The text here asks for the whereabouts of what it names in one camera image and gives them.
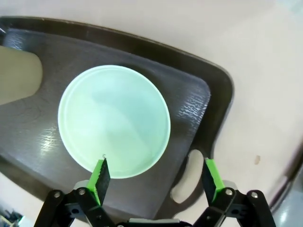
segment beige countertop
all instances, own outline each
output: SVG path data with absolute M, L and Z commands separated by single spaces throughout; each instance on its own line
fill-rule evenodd
M 282 3 L 3 0 L 0 15 L 53 17 L 106 26 L 224 67 L 234 81 L 235 96 L 214 152 L 222 178 L 234 181 L 242 193 L 259 189 L 268 201 L 285 182 L 303 135 L 303 24 Z M 199 169 L 191 167 L 187 172 L 188 184 L 194 185 Z M 180 188 L 180 197 L 191 192 Z M 35 218 L 42 205 L 40 201 L 36 204 L 36 211 L 21 208 L 21 212 L 31 212 L 28 215 Z M 177 217 L 194 222 L 206 206 L 202 196 Z M 235 225 L 227 220 L 223 226 Z

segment tray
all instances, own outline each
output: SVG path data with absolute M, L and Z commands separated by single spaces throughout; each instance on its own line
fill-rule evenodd
M 3 46 L 35 53 L 44 70 L 34 96 L 0 106 L 0 155 L 15 171 L 65 192 L 89 178 L 90 173 L 71 158 L 61 141 L 58 104 L 67 85 L 81 72 L 115 64 L 140 72 L 156 85 L 169 108 L 171 136 L 150 170 L 111 180 L 105 209 L 122 219 L 171 218 L 201 196 L 201 182 L 182 204 L 171 199 L 170 190 L 182 176 L 192 149 L 212 157 L 233 95 L 224 69 L 142 37 L 70 21 L 1 17 L 0 31 Z M 31 189 L 35 185 L 21 186 L 37 191 Z

